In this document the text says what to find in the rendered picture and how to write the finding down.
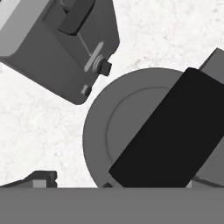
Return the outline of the dark grey toaster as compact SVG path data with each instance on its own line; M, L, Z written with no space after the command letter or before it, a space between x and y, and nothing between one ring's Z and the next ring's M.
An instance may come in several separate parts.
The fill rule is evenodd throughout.
M119 43L113 0L0 0L0 62L73 104Z

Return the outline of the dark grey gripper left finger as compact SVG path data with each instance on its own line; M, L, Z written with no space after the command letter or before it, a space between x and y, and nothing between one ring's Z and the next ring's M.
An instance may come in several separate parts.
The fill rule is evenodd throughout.
M57 188L57 177L56 171L34 171L26 178L0 185L0 188Z

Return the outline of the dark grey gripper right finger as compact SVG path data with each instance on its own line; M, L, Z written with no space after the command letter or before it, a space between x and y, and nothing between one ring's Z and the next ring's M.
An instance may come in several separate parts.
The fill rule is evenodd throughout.
M223 188L223 185L219 185L202 178L194 177L186 186L187 188Z

